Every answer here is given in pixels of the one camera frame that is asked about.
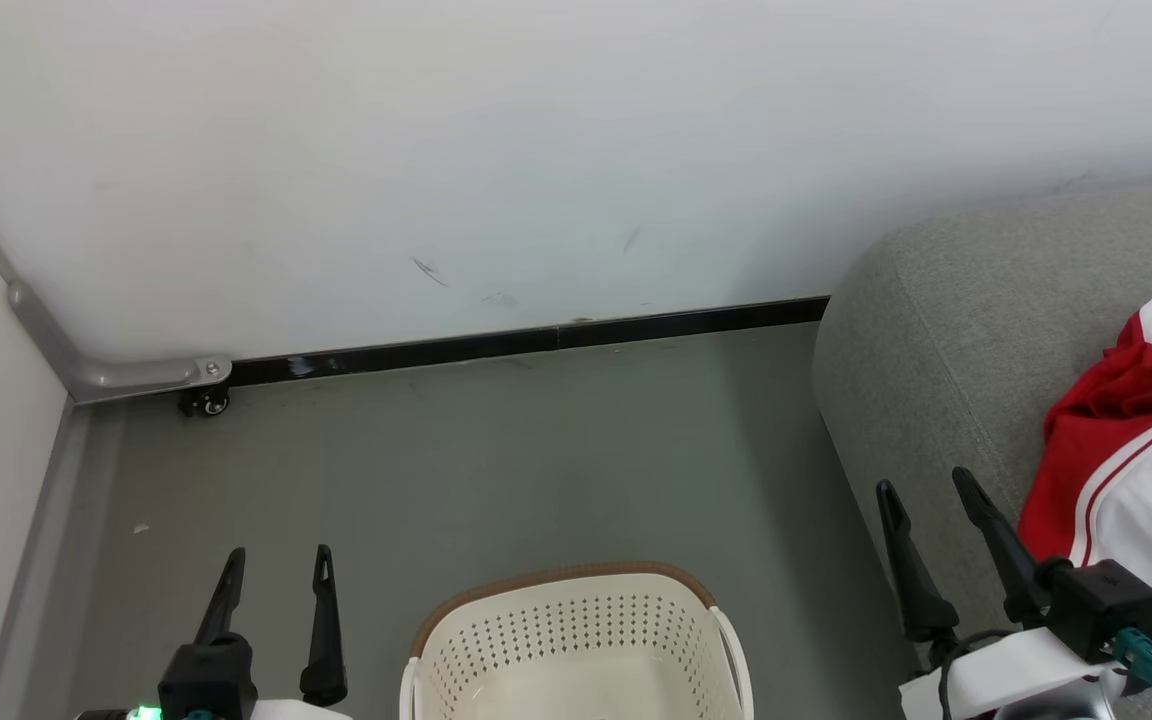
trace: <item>red and white shirt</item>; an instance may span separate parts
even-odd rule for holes
[[[1020,515],[1038,560],[1112,558],[1152,585],[1152,300],[1052,407]]]

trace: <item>basket rim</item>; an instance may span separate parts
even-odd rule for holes
[[[535,588],[535,585],[558,583],[560,579],[582,579],[598,578],[604,575],[641,574],[664,575],[666,578],[676,579],[677,583],[684,584],[689,591],[695,593],[696,598],[698,598],[705,607],[718,606],[718,601],[714,600],[714,596],[705,589],[705,585],[700,584],[699,579],[696,579],[695,576],[687,573],[687,570],[676,568],[676,566],[673,564],[667,564],[667,562],[630,560],[622,562],[594,562],[593,564],[568,564],[566,568],[540,570],[539,573],[518,575],[516,578],[498,579],[494,583],[479,585],[475,589],[468,589],[468,591],[449,598],[449,600],[439,605],[438,609],[431,612],[429,619],[425,620],[425,624],[420,626],[420,630],[416,634],[416,642],[412,642],[411,657],[424,655],[425,643],[429,643],[430,635],[434,634],[434,628],[439,623],[442,623],[444,619],[450,615],[453,611],[456,611],[458,607],[468,605],[469,602],[479,601],[486,597],[521,591],[521,589],[525,588]]]

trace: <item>white plastic basket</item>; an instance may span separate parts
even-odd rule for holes
[[[439,607],[403,670],[399,720],[753,720],[736,630],[660,562],[507,579]]]

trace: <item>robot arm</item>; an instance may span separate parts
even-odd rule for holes
[[[177,647],[159,682],[160,707],[89,711],[76,720],[349,720],[326,710],[348,692],[332,550],[320,544],[314,556],[314,634],[301,673],[303,700],[257,700],[251,644],[229,630],[244,566],[243,548],[229,553],[194,642]]]
[[[980,650],[984,637],[958,641],[957,612],[923,564],[896,490],[878,483],[905,638],[932,643],[932,672],[901,685],[905,719],[1111,720],[1119,697],[1152,688],[1152,588],[1112,560],[1038,564],[970,471],[955,468],[954,484],[1005,585],[1007,617],[1024,630],[985,632],[1005,638]]]

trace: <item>gray sofa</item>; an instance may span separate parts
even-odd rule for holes
[[[820,324],[814,393],[882,561],[874,484],[892,479],[960,635],[1009,626],[950,469],[1015,521],[1043,416],[1152,297],[1152,188],[1029,200],[892,234]],[[1152,694],[1119,717],[1152,717]]]

